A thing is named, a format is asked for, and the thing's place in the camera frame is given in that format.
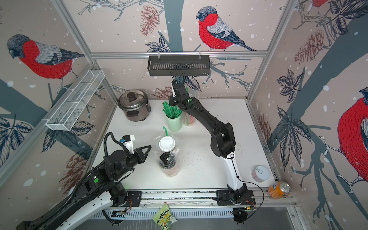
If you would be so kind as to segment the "black lid red cup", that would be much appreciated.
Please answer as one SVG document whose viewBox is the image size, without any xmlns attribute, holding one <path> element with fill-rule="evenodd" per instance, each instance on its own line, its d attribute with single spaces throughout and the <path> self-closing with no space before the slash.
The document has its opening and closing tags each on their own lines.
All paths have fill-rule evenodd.
<svg viewBox="0 0 368 230">
<path fill-rule="evenodd" d="M 196 119 L 192 116 L 192 115 L 189 115 L 187 113 L 182 113 L 183 115 L 183 124 L 185 126 L 193 126 L 196 122 Z"/>
<path fill-rule="evenodd" d="M 179 172 L 179 164 L 177 163 L 176 156 L 171 152 L 164 152 L 160 156 L 159 166 L 168 177 L 174 177 Z"/>
</svg>

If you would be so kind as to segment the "clear plastic carrier bag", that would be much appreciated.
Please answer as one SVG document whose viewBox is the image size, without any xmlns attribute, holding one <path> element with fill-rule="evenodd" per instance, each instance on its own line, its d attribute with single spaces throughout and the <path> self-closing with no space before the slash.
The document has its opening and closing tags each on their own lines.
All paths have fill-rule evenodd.
<svg viewBox="0 0 368 230">
<path fill-rule="evenodd" d="M 191 89 L 191 88 L 189 88 L 187 86 L 186 86 L 186 91 L 188 92 L 189 97 L 195 97 L 195 98 L 199 99 L 199 96 L 200 96 L 200 92 L 199 91 L 193 90 L 193 89 Z"/>
</svg>

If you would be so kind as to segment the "white lid cup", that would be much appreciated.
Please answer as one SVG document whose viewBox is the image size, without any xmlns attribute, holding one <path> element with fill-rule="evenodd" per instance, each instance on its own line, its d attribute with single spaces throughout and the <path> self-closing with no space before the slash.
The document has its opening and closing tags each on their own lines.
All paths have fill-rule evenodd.
<svg viewBox="0 0 368 230">
<path fill-rule="evenodd" d="M 165 136 L 159 141 L 159 148 L 164 152 L 172 151 L 176 146 L 176 141 L 171 136 Z"/>
</svg>

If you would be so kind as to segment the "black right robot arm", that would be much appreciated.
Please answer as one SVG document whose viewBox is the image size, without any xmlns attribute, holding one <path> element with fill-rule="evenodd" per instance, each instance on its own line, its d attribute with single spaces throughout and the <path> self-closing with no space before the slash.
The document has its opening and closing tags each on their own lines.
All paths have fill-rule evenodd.
<svg viewBox="0 0 368 230">
<path fill-rule="evenodd" d="M 228 187 L 228 201 L 239 205 L 246 201 L 248 188 L 238 175 L 238 167 L 234 155 L 236 140 L 230 123 L 223 123 L 206 110 L 195 97 L 190 97 L 184 84 L 173 80 L 172 95 L 169 97 L 170 106 L 178 106 L 181 111 L 193 116 L 210 133 L 210 147 L 213 153 L 222 158 Z"/>
</svg>

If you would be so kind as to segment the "silver rice cooker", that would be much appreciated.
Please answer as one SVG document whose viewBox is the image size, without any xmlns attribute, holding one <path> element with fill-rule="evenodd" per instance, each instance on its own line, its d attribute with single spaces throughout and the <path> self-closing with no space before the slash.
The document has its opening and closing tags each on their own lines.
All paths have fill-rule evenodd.
<svg viewBox="0 0 368 230">
<path fill-rule="evenodd" d="M 133 122 L 144 121 L 151 112 L 148 96 L 141 90 L 125 92 L 119 97 L 117 103 L 126 118 Z"/>
</svg>

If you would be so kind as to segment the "green straw holder cup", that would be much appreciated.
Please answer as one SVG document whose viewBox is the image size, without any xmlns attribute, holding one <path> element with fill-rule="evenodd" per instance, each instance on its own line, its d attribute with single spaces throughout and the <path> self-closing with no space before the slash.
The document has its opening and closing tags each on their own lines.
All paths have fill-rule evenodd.
<svg viewBox="0 0 368 230">
<path fill-rule="evenodd" d="M 178 132 L 181 130 L 182 128 L 181 115 L 179 115 L 179 117 L 177 118 L 166 117 L 166 121 L 167 121 L 167 127 L 171 132 Z"/>
</svg>

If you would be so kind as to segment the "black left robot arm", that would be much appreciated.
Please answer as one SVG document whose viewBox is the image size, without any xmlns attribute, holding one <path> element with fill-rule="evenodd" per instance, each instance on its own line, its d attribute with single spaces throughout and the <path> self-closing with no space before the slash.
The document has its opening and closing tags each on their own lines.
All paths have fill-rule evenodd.
<svg viewBox="0 0 368 230">
<path fill-rule="evenodd" d="M 73 229 L 98 212 L 112 224 L 121 221 L 111 219 L 105 209 L 123 207 L 129 213 L 134 204 L 139 205 L 141 194 L 129 193 L 122 181 L 130 176 L 135 166 L 146 161 L 151 146 L 134 148 L 132 135 L 116 140 L 108 132 L 103 138 L 104 157 L 71 190 L 70 194 L 50 211 L 31 221 L 17 225 L 18 230 Z"/>
</svg>

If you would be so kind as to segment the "green snack packet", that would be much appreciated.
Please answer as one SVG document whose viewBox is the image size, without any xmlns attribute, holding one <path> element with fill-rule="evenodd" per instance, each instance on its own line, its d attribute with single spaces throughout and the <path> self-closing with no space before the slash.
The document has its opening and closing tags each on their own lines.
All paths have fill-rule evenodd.
<svg viewBox="0 0 368 230">
<path fill-rule="evenodd" d="M 160 227 L 161 230 L 169 230 L 171 225 L 178 220 L 172 215 L 169 206 L 165 203 L 164 206 L 154 215 L 153 221 Z"/>
</svg>

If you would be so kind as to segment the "green straws bundle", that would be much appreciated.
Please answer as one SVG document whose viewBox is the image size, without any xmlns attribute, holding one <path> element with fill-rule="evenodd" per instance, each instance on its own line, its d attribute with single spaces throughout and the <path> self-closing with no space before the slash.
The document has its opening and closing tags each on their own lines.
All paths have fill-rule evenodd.
<svg viewBox="0 0 368 230">
<path fill-rule="evenodd" d="M 181 109 L 177 105 L 170 106 L 167 101 L 163 102 L 163 112 L 169 119 L 179 118 L 182 114 Z"/>
</svg>

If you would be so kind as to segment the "orange soda can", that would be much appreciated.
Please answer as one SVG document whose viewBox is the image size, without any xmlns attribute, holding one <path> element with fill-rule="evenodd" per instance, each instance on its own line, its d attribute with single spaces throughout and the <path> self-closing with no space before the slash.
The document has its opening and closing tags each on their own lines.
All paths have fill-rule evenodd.
<svg viewBox="0 0 368 230">
<path fill-rule="evenodd" d="M 286 182 L 280 181 L 268 188 L 269 195 L 274 199 L 280 199 L 290 195 L 290 185 Z"/>
</svg>

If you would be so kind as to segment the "spare clear plastic bag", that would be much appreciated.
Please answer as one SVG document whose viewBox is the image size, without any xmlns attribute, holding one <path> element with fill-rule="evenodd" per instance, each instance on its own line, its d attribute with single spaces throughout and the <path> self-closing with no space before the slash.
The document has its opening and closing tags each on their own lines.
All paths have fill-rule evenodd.
<svg viewBox="0 0 368 230">
<path fill-rule="evenodd" d="M 153 138 L 154 158 L 159 169 L 167 176 L 174 177 L 178 174 L 180 166 L 178 154 L 181 150 L 180 141 L 173 135 L 159 135 Z"/>
</svg>

